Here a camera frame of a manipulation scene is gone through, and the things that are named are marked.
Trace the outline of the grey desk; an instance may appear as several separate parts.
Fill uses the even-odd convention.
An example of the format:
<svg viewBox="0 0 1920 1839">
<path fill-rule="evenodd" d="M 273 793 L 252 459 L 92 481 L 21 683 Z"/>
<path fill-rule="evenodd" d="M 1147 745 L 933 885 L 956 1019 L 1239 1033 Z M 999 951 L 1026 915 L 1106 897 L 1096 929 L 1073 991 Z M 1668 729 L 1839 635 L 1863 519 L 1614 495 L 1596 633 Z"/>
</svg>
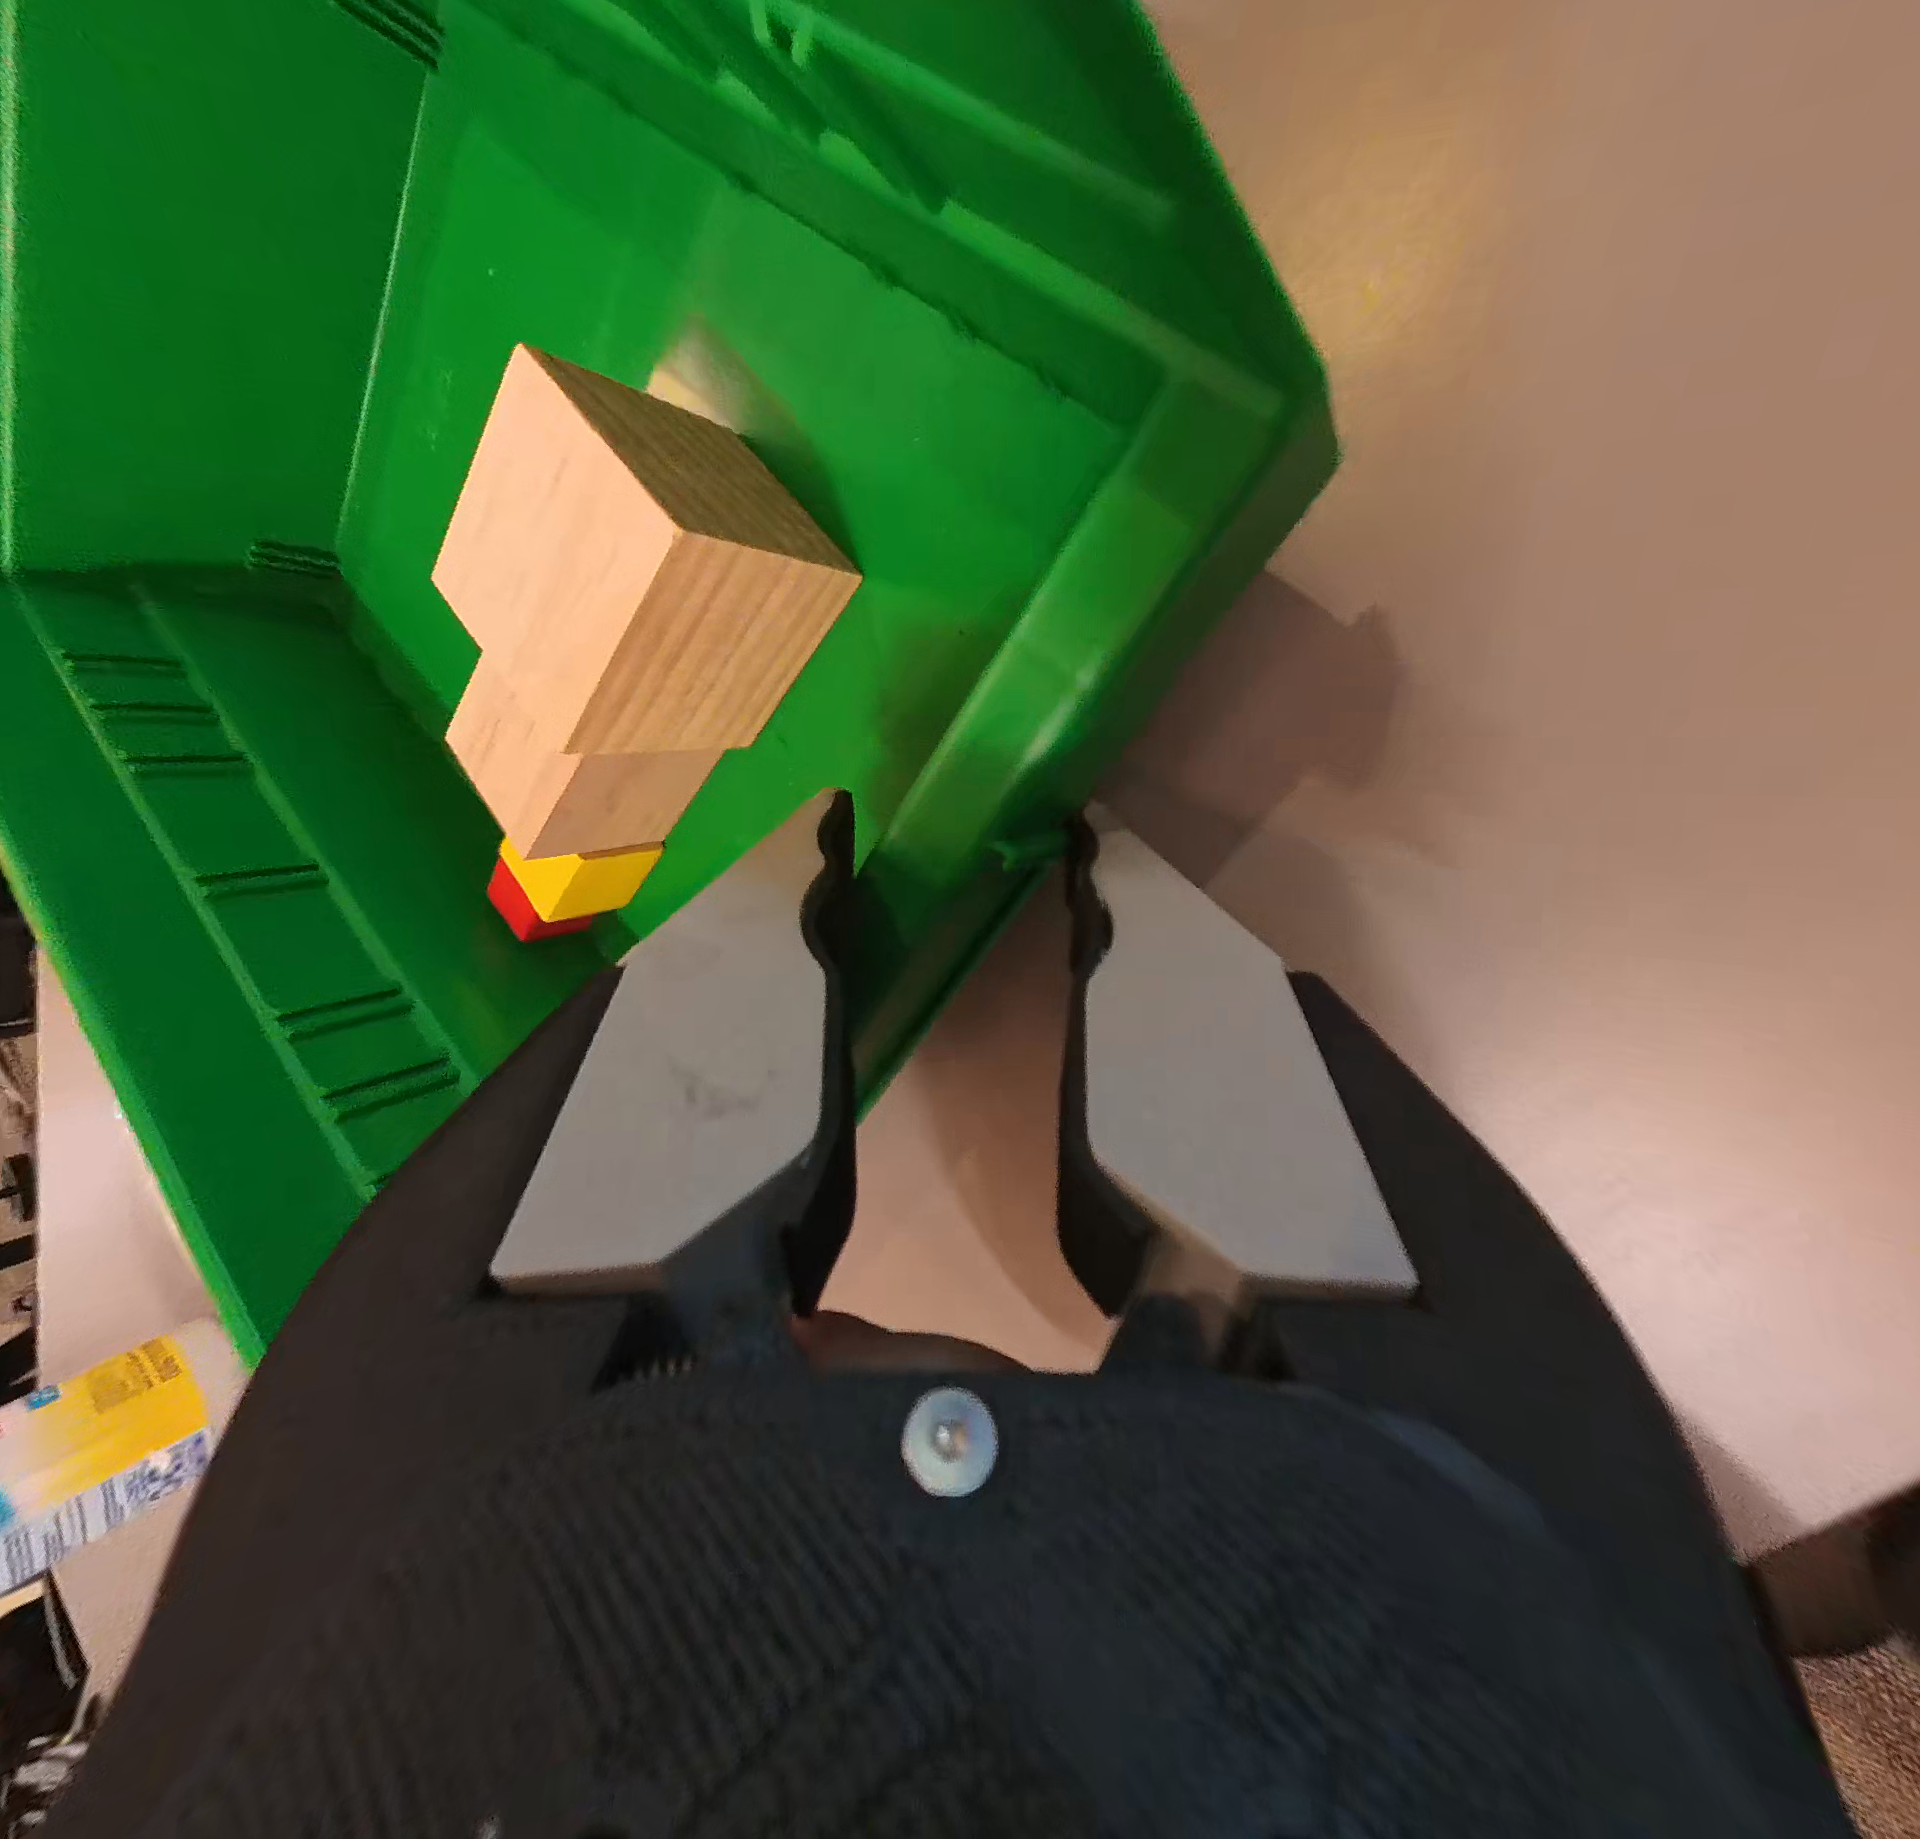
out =
<svg viewBox="0 0 1920 1839">
<path fill-rule="evenodd" d="M 1330 481 L 1103 767 L 1510 1167 L 1788 1633 L 1915 1587 L 1915 0 L 1135 0 Z M 879 1091 L 840 1299 L 1046 1359 L 1053 1011 Z"/>
</svg>

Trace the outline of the medium wooden cube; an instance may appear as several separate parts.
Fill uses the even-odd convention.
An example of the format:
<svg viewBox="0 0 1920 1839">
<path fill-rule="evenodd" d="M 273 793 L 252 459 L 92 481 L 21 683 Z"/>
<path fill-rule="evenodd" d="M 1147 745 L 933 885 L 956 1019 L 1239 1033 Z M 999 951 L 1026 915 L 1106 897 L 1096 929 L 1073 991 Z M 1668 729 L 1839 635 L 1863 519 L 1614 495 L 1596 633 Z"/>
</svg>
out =
<svg viewBox="0 0 1920 1839">
<path fill-rule="evenodd" d="M 483 659 L 452 709 L 444 741 L 506 841 L 526 857 L 664 843 L 723 757 L 721 749 L 548 747 L 507 679 Z"/>
</svg>

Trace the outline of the small red cube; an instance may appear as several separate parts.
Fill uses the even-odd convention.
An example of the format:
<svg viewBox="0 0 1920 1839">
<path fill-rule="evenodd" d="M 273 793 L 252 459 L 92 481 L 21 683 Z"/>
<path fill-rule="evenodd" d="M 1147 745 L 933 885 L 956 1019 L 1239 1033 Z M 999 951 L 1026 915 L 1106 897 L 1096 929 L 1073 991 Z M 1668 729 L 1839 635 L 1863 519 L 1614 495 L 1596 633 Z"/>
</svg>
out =
<svg viewBox="0 0 1920 1839">
<path fill-rule="evenodd" d="M 524 891 L 519 879 L 516 877 L 516 869 L 507 865 L 504 855 L 498 855 L 492 863 L 485 895 L 494 913 L 501 917 L 501 921 L 519 941 L 572 937 L 585 933 L 593 925 L 593 915 L 562 919 L 544 917 Z"/>
</svg>

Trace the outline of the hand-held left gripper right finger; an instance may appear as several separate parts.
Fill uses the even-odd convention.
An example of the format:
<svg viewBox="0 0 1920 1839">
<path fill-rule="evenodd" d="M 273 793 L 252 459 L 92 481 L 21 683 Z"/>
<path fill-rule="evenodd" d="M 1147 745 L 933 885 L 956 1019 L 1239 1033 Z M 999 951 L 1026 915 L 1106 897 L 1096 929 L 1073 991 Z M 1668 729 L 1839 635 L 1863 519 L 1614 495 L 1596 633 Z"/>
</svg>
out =
<svg viewBox="0 0 1920 1839">
<path fill-rule="evenodd" d="M 1283 961 L 1132 829 L 1071 825 L 1058 1239 L 1111 1321 L 1152 1295 L 1404 1303 L 1418 1271 Z"/>
</svg>

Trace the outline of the small yellow cube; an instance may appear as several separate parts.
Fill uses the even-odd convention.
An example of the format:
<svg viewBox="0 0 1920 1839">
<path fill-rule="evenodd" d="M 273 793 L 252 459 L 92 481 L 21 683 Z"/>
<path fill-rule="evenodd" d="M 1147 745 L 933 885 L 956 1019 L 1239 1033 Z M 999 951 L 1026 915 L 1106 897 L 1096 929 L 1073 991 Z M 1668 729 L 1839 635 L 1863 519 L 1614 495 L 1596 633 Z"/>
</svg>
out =
<svg viewBox="0 0 1920 1839">
<path fill-rule="evenodd" d="M 624 909 L 659 863 L 662 845 L 641 843 L 593 853 L 519 853 L 501 841 L 496 855 L 514 867 L 524 891 L 548 919 Z"/>
</svg>

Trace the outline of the green plastic bin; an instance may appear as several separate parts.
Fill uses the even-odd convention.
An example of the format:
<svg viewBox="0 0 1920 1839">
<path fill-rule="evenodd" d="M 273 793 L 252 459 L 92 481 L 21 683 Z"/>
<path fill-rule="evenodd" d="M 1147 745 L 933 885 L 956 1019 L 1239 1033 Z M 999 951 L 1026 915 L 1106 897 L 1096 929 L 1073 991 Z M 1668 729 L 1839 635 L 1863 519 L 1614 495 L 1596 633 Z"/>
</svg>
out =
<svg viewBox="0 0 1920 1839">
<path fill-rule="evenodd" d="M 511 345 L 694 331 L 868 581 L 626 919 L 519 943 L 433 551 Z M 869 1105 L 1335 461 L 1137 0 L 3 0 L 3 869 L 241 1359 L 818 787 Z"/>
</svg>

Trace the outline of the large wooden cube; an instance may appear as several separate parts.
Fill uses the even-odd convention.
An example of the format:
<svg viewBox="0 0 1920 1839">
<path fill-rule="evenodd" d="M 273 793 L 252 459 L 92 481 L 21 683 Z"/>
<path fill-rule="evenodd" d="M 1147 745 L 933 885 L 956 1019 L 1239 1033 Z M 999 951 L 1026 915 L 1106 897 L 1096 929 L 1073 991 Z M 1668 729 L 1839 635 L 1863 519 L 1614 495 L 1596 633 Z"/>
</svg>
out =
<svg viewBox="0 0 1920 1839">
<path fill-rule="evenodd" d="M 728 427 L 511 347 L 431 581 L 541 745 L 748 747 L 861 585 Z"/>
</svg>

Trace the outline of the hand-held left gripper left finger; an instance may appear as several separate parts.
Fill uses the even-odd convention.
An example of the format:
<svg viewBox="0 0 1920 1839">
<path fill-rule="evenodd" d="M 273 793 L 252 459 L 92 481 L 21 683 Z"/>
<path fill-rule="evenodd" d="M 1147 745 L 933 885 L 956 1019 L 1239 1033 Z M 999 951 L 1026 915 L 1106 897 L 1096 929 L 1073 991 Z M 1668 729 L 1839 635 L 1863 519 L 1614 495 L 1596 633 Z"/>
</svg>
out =
<svg viewBox="0 0 1920 1839">
<path fill-rule="evenodd" d="M 804 1319 L 855 1205 L 846 949 L 855 811 L 805 799 L 637 941 L 492 1281 L 652 1293 L 678 1319 Z"/>
</svg>

